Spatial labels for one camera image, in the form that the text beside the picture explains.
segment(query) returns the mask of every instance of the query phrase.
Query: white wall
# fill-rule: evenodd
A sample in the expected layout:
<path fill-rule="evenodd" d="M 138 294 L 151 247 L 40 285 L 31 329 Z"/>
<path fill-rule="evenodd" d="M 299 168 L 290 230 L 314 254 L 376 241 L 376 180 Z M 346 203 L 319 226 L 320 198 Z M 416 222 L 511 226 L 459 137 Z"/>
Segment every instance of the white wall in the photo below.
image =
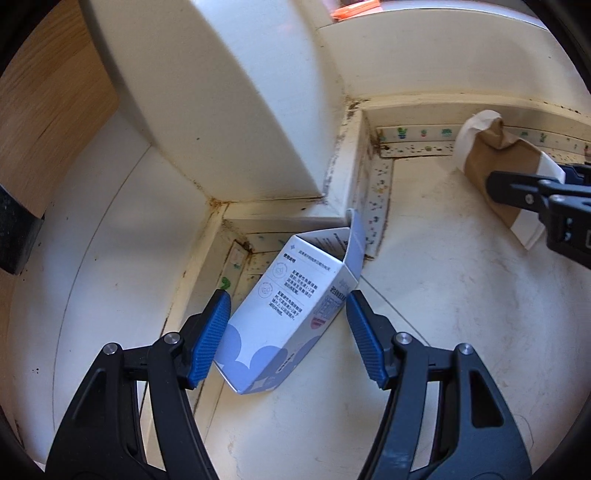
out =
<path fill-rule="evenodd" d="M 208 212 L 119 113 L 76 160 L 12 301 L 15 416 L 35 460 L 102 345 L 158 338 Z"/>
<path fill-rule="evenodd" d="M 319 29 L 349 95 L 494 93 L 591 114 L 582 79 L 537 19 L 475 2 L 385 5 L 396 10 Z"/>
<path fill-rule="evenodd" d="M 513 10 L 517 10 L 518 12 L 522 12 L 522 13 L 531 15 L 532 17 L 535 17 L 535 13 L 533 13 L 532 10 L 525 3 L 522 2 L 522 0 L 483 0 L 483 1 L 485 1 L 487 4 L 494 4 L 494 5 L 500 5 L 502 7 L 512 8 Z"/>
<path fill-rule="evenodd" d="M 342 93 L 291 0 L 83 8 L 122 108 L 208 195 L 321 195 Z"/>
<path fill-rule="evenodd" d="M 193 0 L 322 189 L 343 114 L 340 77 L 300 0 Z"/>

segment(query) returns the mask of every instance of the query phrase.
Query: wooden panel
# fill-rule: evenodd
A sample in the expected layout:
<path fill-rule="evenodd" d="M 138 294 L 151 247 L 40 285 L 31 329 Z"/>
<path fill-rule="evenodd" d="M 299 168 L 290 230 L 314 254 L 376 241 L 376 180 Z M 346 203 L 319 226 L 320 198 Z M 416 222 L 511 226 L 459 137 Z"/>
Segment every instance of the wooden panel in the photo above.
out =
<path fill-rule="evenodd" d="M 6 338 L 8 333 L 8 318 L 12 292 L 17 278 L 0 269 L 0 405 L 4 410 L 6 418 L 15 428 L 14 417 L 12 416 L 11 383 L 12 378 L 8 368 Z"/>
<path fill-rule="evenodd" d="M 0 77 L 0 183 L 36 216 L 117 95 L 77 0 L 62 0 Z"/>

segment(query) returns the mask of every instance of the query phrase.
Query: black object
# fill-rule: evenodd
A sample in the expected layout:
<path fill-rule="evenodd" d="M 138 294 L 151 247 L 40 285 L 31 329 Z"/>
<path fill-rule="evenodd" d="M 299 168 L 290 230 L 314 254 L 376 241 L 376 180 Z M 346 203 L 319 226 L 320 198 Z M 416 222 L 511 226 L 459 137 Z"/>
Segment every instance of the black object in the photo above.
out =
<path fill-rule="evenodd" d="M 591 268 L 591 166 L 561 165 L 566 184 L 551 177 L 494 171 L 486 192 L 497 203 L 537 212 L 551 250 Z"/>
<path fill-rule="evenodd" d="M 426 347 L 397 334 L 356 290 L 347 319 L 366 325 L 379 344 L 391 394 L 359 480 L 525 480 L 530 459 L 511 412 L 490 373 L 461 343 L 453 351 Z M 368 371 L 375 360 L 362 355 Z M 429 465 L 411 472 L 428 382 L 440 382 L 437 425 Z"/>
<path fill-rule="evenodd" d="M 0 186 L 0 268 L 18 275 L 41 229 L 39 219 Z"/>
<path fill-rule="evenodd" d="M 0 76 L 59 0 L 0 0 Z"/>
<path fill-rule="evenodd" d="M 13 478 L 25 480 L 43 480 L 43 471 L 27 455 L 18 443 L 6 415 L 0 408 L 0 465 L 7 472 L 13 472 Z"/>
<path fill-rule="evenodd" d="M 591 91 L 591 2 L 522 0 L 558 40 Z"/>
<path fill-rule="evenodd" d="M 185 388 L 191 352 L 203 326 L 228 294 L 217 290 L 204 312 L 176 337 L 123 350 L 103 347 L 78 388 L 57 431 L 46 474 L 55 480 L 217 480 L 193 420 Z M 363 294 L 347 299 L 351 323 L 363 323 L 392 390 L 359 480 L 525 480 L 527 451 L 490 373 L 468 344 L 454 351 L 425 347 L 376 315 Z M 148 381 L 154 425 L 166 471 L 146 463 L 139 426 L 137 381 Z M 441 384 L 435 441 L 428 466 L 410 472 L 429 381 Z"/>
<path fill-rule="evenodd" d="M 46 474 L 55 480 L 217 480 L 187 393 L 192 352 L 204 326 L 229 295 L 216 290 L 202 314 L 152 346 L 97 355 L 57 431 Z M 154 426 L 166 471 L 146 462 L 139 426 L 138 381 L 150 385 Z"/>

